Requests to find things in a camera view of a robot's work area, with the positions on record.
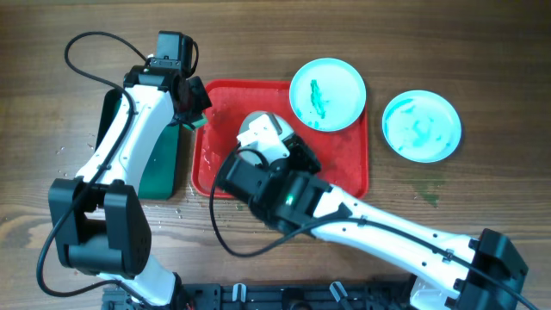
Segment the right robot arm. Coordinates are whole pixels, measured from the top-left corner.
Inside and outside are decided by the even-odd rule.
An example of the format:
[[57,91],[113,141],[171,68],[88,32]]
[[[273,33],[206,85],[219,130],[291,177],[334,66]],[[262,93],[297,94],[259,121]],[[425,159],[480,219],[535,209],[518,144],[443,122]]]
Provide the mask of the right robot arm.
[[511,240],[484,230],[477,239],[437,231],[372,207],[317,177],[320,165],[303,142],[279,143],[275,156],[236,145],[213,187],[246,203],[281,237],[249,252],[256,257],[307,234],[347,245],[413,274],[417,309],[514,309],[528,266]]

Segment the green sponge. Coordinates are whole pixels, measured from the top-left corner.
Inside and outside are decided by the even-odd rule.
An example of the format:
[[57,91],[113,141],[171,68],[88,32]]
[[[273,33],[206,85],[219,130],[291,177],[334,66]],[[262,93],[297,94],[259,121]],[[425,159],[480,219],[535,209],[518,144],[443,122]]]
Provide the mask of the green sponge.
[[183,126],[189,131],[195,131],[197,128],[203,127],[206,123],[207,117],[204,114],[192,115],[183,122]]

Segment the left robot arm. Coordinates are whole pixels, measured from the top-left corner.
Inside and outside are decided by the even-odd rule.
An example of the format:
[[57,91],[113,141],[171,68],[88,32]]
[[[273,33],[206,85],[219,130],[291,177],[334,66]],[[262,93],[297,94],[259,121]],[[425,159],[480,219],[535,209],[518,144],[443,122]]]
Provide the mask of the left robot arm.
[[[58,178],[48,192],[53,229],[36,267],[40,289],[72,297],[115,285],[145,309],[191,309],[181,277],[151,254],[152,232],[138,198],[139,186],[158,137],[166,127],[194,131],[206,124],[212,103],[195,75],[197,43],[185,34],[161,31],[157,52],[134,66],[122,85],[120,107],[90,160],[72,179]],[[69,292],[49,288],[44,265],[56,247],[66,268],[100,282]]]

